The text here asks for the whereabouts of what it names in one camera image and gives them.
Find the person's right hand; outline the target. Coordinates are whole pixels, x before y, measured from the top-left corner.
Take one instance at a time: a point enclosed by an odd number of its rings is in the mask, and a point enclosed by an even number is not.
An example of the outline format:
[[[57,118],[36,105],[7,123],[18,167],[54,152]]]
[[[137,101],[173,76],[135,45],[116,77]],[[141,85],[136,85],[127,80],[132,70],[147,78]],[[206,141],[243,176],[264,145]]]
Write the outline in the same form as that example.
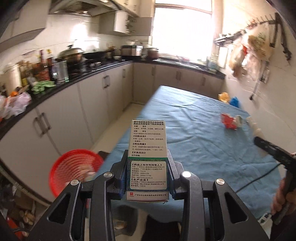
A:
[[[271,204],[272,215],[274,215],[278,211],[281,211],[285,202],[290,200],[290,194],[283,193],[284,187],[285,187],[285,178],[281,180],[279,188],[273,198],[273,202]]]

